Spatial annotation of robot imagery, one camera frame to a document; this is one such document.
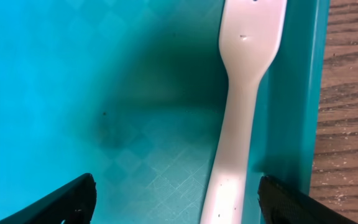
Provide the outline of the white plastic fork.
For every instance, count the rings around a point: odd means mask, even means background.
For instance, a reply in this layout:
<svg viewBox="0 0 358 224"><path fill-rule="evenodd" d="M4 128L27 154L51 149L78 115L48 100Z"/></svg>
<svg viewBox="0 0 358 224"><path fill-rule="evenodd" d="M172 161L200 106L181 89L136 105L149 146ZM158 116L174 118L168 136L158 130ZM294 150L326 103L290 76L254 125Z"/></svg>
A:
<svg viewBox="0 0 358 224"><path fill-rule="evenodd" d="M228 92L201 224L240 223L260 81L282 39L287 0L226 0L219 53Z"/></svg>

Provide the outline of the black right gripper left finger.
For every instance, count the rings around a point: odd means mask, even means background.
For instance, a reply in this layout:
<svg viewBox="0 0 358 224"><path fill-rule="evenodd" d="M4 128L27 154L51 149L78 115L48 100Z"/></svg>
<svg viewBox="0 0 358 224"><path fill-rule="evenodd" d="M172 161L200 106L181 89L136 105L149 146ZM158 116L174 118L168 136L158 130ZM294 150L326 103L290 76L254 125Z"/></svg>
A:
<svg viewBox="0 0 358 224"><path fill-rule="evenodd" d="M96 182L85 173L0 224L90 224L96 198Z"/></svg>

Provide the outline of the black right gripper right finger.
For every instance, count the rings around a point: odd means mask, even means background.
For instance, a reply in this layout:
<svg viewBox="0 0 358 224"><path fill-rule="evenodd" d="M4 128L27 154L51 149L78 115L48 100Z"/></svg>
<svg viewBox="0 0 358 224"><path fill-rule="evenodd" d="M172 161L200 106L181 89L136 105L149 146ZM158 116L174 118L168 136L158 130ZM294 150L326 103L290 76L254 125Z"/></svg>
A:
<svg viewBox="0 0 358 224"><path fill-rule="evenodd" d="M266 224L357 224L273 176L260 179L258 195Z"/></svg>

